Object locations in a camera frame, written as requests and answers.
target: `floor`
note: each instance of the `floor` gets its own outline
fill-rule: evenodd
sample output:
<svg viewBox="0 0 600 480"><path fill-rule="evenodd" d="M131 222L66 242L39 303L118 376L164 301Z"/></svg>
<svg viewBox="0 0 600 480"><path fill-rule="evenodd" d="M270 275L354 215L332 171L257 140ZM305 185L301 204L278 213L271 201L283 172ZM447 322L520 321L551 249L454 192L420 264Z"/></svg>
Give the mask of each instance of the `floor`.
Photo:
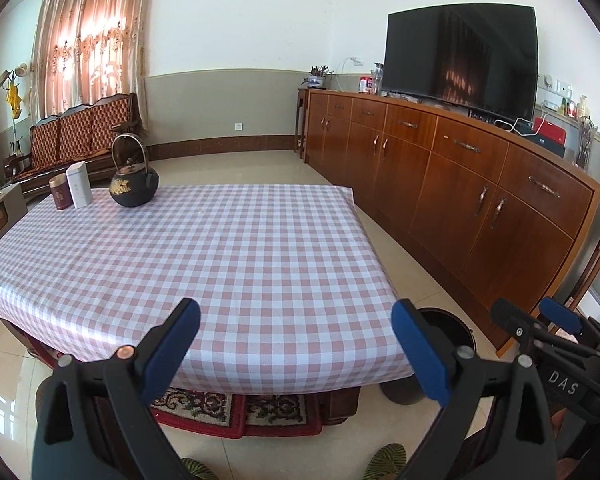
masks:
<svg viewBox="0 0 600 480"><path fill-rule="evenodd" d="M152 163L161 185L176 184L328 184L292 152L249 152L202 155ZM454 300L389 235L362 211L360 219L400 297L416 306L436 306L461 317L474 331L478 353L495 359L493 346ZM35 393L50 375L31 358L0 322L0 455L21 480L30 478L36 431ZM488 399L476 412L471 431L483 427ZM438 406L423 400L399 406L376 384L360 393L358 413L317 436L299 438L243 437L228 440L163 427L176 452L209 466L221 480L356 479L380 447L403 444L411 454L436 416Z"/></svg>

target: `pink and white tablecloth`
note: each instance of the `pink and white tablecloth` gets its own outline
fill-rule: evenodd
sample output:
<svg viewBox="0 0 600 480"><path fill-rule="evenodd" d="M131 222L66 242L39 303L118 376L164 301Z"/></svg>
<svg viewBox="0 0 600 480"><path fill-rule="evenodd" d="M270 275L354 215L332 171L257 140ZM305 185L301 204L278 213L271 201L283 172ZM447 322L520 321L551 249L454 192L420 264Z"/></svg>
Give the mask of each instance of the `pink and white tablecloth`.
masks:
<svg viewBox="0 0 600 480"><path fill-rule="evenodd" d="M0 240L0 318L89 361L190 297L202 325L173 386L291 394L412 373L350 189L161 187L133 209L93 195L64 211L48 197Z"/></svg>

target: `silver bolt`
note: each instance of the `silver bolt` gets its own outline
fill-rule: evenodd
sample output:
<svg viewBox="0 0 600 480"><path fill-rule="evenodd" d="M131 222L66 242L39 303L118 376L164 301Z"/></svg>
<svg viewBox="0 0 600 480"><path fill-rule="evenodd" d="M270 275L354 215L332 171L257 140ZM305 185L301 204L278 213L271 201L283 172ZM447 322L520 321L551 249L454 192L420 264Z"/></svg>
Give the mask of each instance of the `silver bolt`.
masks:
<svg viewBox="0 0 600 480"><path fill-rule="evenodd" d="M475 352L470 346L462 345L458 347L457 354L461 359L472 359L475 355Z"/></svg>
<svg viewBox="0 0 600 480"><path fill-rule="evenodd" d="M526 354L521 354L518 356L518 364L523 368L531 368L533 363L533 359Z"/></svg>
<svg viewBox="0 0 600 480"><path fill-rule="evenodd" d="M118 348L118 350L116 350L116 355L120 359L129 359L135 352L136 349L133 348L131 345L124 345Z"/></svg>
<svg viewBox="0 0 600 480"><path fill-rule="evenodd" d="M74 358L72 357L71 354L64 354L61 358L58 359L58 366L61 366L62 368L64 368L65 366L68 366L71 364L71 361L73 361Z"/></svg>

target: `tv screen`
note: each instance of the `tv screen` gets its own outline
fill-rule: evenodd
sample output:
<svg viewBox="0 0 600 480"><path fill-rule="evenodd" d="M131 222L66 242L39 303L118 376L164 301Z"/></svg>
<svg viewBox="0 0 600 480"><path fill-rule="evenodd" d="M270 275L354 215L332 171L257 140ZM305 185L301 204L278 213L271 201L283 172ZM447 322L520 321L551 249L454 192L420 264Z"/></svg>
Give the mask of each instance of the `tv screen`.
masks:
<svg viewBox="0 0 600 480"><path fill-rule="evenodd" d="M382 89L532 119L533 7L455 4L389 14Z"/></svg>

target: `brown canister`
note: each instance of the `brown canister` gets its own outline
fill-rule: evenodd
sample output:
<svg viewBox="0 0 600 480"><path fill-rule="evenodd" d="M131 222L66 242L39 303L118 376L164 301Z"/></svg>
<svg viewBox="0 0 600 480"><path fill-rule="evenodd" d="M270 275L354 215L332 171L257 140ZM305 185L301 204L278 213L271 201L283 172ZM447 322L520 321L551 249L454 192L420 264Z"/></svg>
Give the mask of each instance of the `brown canister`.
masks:
<svg viewBox="0 0 600 480"><path fill-rule="evenodd" d="M71 191L69 190L69 182L64 173L53 177L49 181L49 187L51 188L51 194L54 196L56 209L67 209L70 205L74 204L74 200L71 198Z"/></svg>

